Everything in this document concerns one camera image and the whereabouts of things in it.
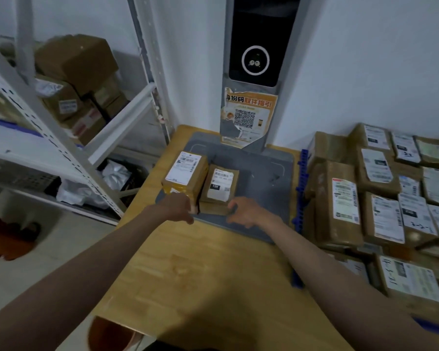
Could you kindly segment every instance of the hand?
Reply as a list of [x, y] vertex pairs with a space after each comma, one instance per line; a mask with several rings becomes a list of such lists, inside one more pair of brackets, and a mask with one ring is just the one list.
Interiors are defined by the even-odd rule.
[[260, 207], [251, 198], [235, 197], [229, 202], [228, 208], [233, 209], [234, 206], [237, 206], [237, 210], [226, 219], [226, 222], [242, 224], [247, 229], [252, 228], [254, 225], [260, 225], [263, 219], [273, 216], [272, 213]]
[[154, 207], [159, 208], [166, 215], [166, 220], [173, 222], [185, 221], [193, 224], [193, 217], [189, 214], [190, 199], [183, 193], [171, 193], [166, 195]]

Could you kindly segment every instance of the forearm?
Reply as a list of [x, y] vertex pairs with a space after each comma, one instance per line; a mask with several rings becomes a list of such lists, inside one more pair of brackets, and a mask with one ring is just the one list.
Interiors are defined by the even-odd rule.
[[406, 313], [276, 216], [261, 228], [288, 257], [328, 319], [356, 350], [439, 350]]
[[57, 348], [101, 300], [149, 234], [164, 222], [152, 207], [3, 308], [0, 351]]

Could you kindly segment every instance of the circular display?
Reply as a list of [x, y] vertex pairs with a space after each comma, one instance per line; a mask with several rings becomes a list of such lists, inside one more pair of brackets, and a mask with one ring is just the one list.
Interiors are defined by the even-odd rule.
[[242, 68], [249, 75], [262, 75], [270, 64], [267, 50], [260, 45], [248, 47], [242, 54]]

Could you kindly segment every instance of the gray mat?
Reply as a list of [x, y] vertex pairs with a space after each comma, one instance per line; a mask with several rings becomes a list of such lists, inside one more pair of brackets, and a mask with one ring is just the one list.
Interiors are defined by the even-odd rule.
[[[280, 150], [265, 148], [261, 154], [220, 143], [220, 137], [203, 132], [195, 132], [183, 150], [208, 157], [209, 164], [239, 170], [236, 196], [253, 198], [270, 212], [279, 215], [284, 222], [289, 221], [289, 199], [293, 179], [293, 155]], [[156, 202], [164, 197], [161, 190]], [[257, 227], [246, 229], [239, 224], [226, 223], [226, 217], [199, 213], [195, 219], [220, 226], [235, 233], [250, 236], [266, 242], [270, 237]]]

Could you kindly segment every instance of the floor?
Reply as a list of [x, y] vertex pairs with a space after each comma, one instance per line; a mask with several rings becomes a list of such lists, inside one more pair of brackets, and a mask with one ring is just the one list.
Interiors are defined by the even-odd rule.
[[[37, 221], [42, 233], [37, 247], [14, 261], [0, 260], [0, 309], [47, 274], [114, 230], [109, 224], [7, 191], [0, 193], [0, 218], [22, 225]], [[59, 346], [59, 351], [87, 351], [88, 316]], [[130, 348], [141, 351], [155, 339], [145, 336]]]

